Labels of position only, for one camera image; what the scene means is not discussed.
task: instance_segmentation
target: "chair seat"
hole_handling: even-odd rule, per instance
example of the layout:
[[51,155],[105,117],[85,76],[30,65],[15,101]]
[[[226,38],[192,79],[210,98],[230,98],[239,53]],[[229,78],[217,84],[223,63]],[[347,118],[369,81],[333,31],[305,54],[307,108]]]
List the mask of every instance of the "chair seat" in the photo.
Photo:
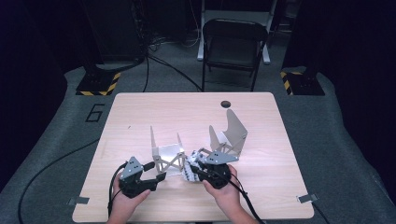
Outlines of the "chair seat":
[[257,42],[226,37],[213,37],[207,63],[223,66],[254,69],[257,57]]

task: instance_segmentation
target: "gray gripper bracket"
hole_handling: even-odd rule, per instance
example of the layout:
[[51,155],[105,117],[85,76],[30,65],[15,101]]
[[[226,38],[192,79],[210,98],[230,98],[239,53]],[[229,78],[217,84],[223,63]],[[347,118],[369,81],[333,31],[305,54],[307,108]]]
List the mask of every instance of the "gray gripper bracket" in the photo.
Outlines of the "gray gripper bracket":
[[314,201],[316,201],[318,198],[318,196],[316,194],[306,194],[304,196],[297,196],[297,201],[299,201],[300,203],[312,203]]
[[143,165],[135,157],[131,157],[122,171],[120,179],[125,179],[141,171],[143,171]]
[[219,165],[219,164],[224,164],[227,162],[238,161],[238,160],[239,158],[236,156],[229,155],[221,151],[213,151],[212,153],[210,153],[208,157],[206,157],[205,163],[212,165]]

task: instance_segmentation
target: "wooden tabletop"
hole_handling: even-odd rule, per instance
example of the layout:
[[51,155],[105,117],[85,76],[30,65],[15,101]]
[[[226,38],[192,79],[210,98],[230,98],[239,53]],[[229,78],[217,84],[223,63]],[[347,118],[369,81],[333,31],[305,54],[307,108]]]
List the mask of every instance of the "wooden tabletop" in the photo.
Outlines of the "wooden tabletop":
[[[201,147],[210,149],[209,125],[227,130],[227,108],[246,127],[248,134],[239,161],[230,163],[238,172],[248,197],[262,219],[311,218],[311,203],[299,203],[307,194],[290,140],[274,96],[268,92],[167,92],[120,93],[92,159],[77,204],[76,222],[106,222],[108,188],[117,168],[135,156],[140,163],[152,161],[150,126],[157,146],[177,143],[186,155]],[[143,173],[151,179],[156,169]],[[247,211],[243,197],[241,204]],[[201,182],[168,176],[135,210],[130,221],[193,222],[227,220]]]

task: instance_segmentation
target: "person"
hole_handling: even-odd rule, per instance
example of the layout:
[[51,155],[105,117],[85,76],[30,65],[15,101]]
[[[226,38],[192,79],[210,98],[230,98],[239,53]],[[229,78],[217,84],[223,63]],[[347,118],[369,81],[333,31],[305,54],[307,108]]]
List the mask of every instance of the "person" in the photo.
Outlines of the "person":
[[[232,175],[231,181],[235,185],[239,186],[236,180],[237,172],[231,165],[230,172]],[[120,190],[119,181],[120,174],[117,175],[113,183],[113,197]],[[231,220],[234,224],[257,224],[258,222],[242,207],[240,203],[240,193],[231,184],[226,185],[221,189],[215,189],[206,180],[203,181],[206,191],[213,196],[216,204],[224,213],[224,215]],[[113,208],[111,215],[107,221],[107,224],[124,224],[134,213],[136,207],[141,204],[150,194],[150,190],[147,189],[136,197],[130,199],[122,193],[117,194],[114,197]]]

